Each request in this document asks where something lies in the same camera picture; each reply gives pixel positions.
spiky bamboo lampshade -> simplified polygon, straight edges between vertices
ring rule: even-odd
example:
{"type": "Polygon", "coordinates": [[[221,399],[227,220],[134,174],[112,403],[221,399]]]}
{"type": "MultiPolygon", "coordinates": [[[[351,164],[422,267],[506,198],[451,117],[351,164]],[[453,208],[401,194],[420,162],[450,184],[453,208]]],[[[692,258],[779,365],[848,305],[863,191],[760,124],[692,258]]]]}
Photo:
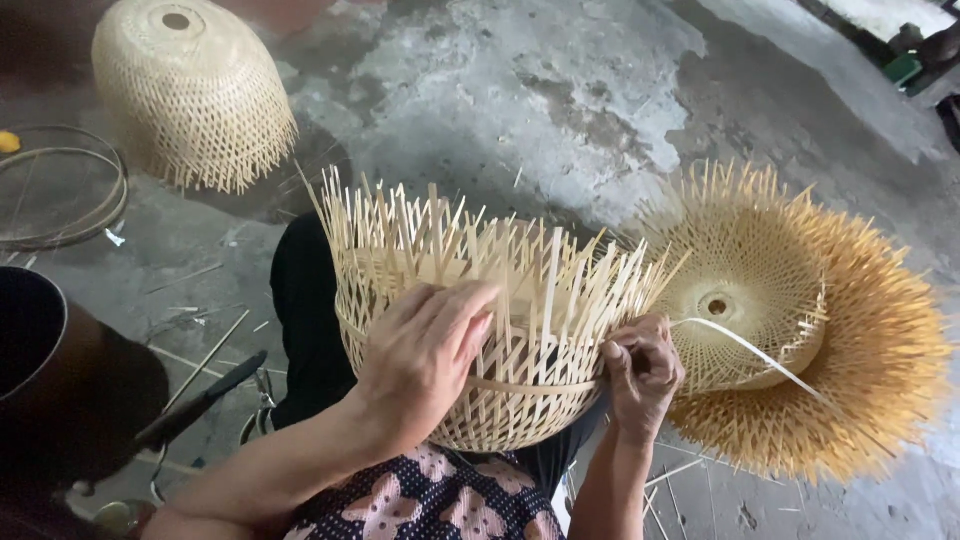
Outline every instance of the spiky bamboo lampshade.
{"type": "Polygon", "coordinates": [[[615,245],[593,261],[597,240],[578,249],[563,229],[490,222],[439,199],[407,201],[402,186],[346,195],[336,174],[314,197],[337,273],[336,312],[354,371],[371,322],[417,282],[499,282],[491,336],[467,387],[431,435],[436,444],[504,452],[557,433],[596,400],[599,346],[611,329],[647,312],[664,282],[643,246],[615,245]]]}
{"type": "MultiPolygon", "coordinates": [[[[690,253],[653,309],[673,321],[719,324],[801,373],[820,349],[827,318],[823,263],[784,219],[802,212],[802,202],[780,197],[770,171],[714,169],[668,197],[667,211],[644,211],[649,253],[690,253]]],[[[672,334],[687,373],[682,393],[786,380],[716,330],[686,324],[672,334]]]]}
{"type": "Polygon", "coordinates": [[[669,418],[685,438],[761,474],[881,475],[903,443],[921,442],[948,397],[943,316],[930,286],[902,266],[905,250],[869,222],[814,206],[807,193],[789,205],[781,219],[819,256],[827,282],[823,342],[799,378],[842,414],[786,381],[678,396],[669,418]]]}
{"type": "Polygon", "coordinates": [[[270,53],[206,0],[121,0],[93,38],[97,89],[128,158],[177,187],[242,194],[293,149],[270,53]]]}

concrete floor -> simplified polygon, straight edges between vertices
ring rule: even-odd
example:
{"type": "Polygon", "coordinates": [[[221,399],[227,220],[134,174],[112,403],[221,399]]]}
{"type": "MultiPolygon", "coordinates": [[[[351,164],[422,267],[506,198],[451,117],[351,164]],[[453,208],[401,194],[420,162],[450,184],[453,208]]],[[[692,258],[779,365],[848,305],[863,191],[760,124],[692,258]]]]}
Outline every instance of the concrete floor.
{"type": "MultiPolygon", "coordinates": [[[[40,8],[26,2],[13,8],[26,13],[16,23],[0,17],[7,33],[35,25],[54,43],[13,58],[24,59],[31,78],[0,78],[4,124],[56,122],[109,136],[83,52],[92,13],[106,3],[66,15],[74,17],[69,25],[59,15],[39,19],[40,8]]],[[[297,157],[309,175],[336,164],[346,179],[365,171],[421,191],[437,183],[471,206],[487,205],[488,215],[516,211],[580,231],[629,231],[637,203],[655,196],[661,176],[703,159],[771,163],[794,187],[816,184],[815,196],[831,207],[875,216],[913,247],[909,264],[930,270],[945,310],[958,310],[950,291],[960,279],[960,159],[931,111],[899,95],[790,0],[341,1],[307,31],[264,40],[300,122],[297,157]]],[[[85,165],[70,160],[51,157],[48,172],[37,170],[23,215],[68,219],[103,189],[95,185],[108,181],[101,171],[88,172],[78,190],[76,171],[85,165]],[[41,195],[42,183],[54,189],[41,195]]],[[[210,368],[224,373],[229,366],[216,360],[268,349],[268,365],[283,370],[270,262],[282,223],[309,208],[297,183],[284,184],[291,174],[285,165],[242,199],[190,200],[134,174],[123,246],[100,236],[40,254],[34,268],[124,335],[191,361],[248,308],[210,368]],[[218,261],[219,270],[145,294],[218,261]],[[165,323],[174,318],[170,307],[231,308],[203,324],[173,324],[165,323]]],[[[5,175],[22,190],[25,168],[5,175]]],[[[12,215],[13,204],[0,200],[0,215],[12,215]]],[[[19,227],[37,222],[21,218],[19,227]]],[[[175,387],[192,371],[173,360],[168,368],[175,387]]],[[[200,375],[193,391],[212,382],[200,375]]],[[[282,377],[275,382],[282,395],[282,377]]],[[[231,393],[176,442],[171,460],[202,468],[233,453],[256,408],[252,389],[231,393]]],[[[719,464],[694,467],[673,478],[686,536],[960,538],[957,419],[951,413],[927,448],[911,449],[882,482],[781,485],[719,464]]],[[[661,440],[696,450],[672,432],[661,440]]],[[[660,447],[655,468],[692,459],[660,447]]],[[[136,462],[78,507],[147,499],[150,472],[136,462]]],[[[165,470],[160,485],[174,490],[185,478],[165,470]]],[[[654,507],[667,537],[683,538],[668,494],[654,507]]],[[[661,537],[654,522],[647,527],[650,538],[661,537]]]]}

green object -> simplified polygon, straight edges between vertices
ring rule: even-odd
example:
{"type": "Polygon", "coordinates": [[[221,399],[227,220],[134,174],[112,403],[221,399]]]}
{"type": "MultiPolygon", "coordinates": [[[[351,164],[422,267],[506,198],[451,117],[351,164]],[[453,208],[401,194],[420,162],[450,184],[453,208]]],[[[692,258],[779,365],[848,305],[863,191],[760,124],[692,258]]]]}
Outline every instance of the green object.
{"type": "Polygon", "coordinates": [[[904,53],[896,60],[888,63],[883,68],[883,74],[887,76],[887,79],[890,79],[894,86],[900,88],[923,70],[924,66],[917,60],[916,54],[904,53]]]}

forearm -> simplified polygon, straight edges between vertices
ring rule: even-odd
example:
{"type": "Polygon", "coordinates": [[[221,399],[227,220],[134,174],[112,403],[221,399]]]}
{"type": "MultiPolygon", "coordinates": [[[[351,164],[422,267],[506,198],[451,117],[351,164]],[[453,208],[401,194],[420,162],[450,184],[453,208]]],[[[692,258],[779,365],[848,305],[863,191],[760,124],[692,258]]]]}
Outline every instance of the forearm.
{"type": "Polygon", "coordinates": [[[608,427],[573,506],[570,540],[642,540],[653,440],[627,442],[615,421],[608,427]]]}
{"type": "Polygon", "coordinates": [[[374,429],[347,397],[318,416],[257,439],[189,483],[164,506],[145,540],[258,538],[331,484],[382,461],[374,429]]]}

floral print shirt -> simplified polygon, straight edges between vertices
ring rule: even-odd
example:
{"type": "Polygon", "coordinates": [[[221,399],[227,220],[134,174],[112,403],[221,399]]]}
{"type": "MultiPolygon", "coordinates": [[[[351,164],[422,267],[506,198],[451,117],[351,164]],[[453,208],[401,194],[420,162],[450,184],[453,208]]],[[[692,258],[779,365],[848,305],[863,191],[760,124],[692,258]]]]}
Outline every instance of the floral print shirt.
{"type": "Polygon", "coordinates": [[[509,454],[471,465],[424,443],[302,506],[285,540],[563,540],[534,481],[509,454]]]}

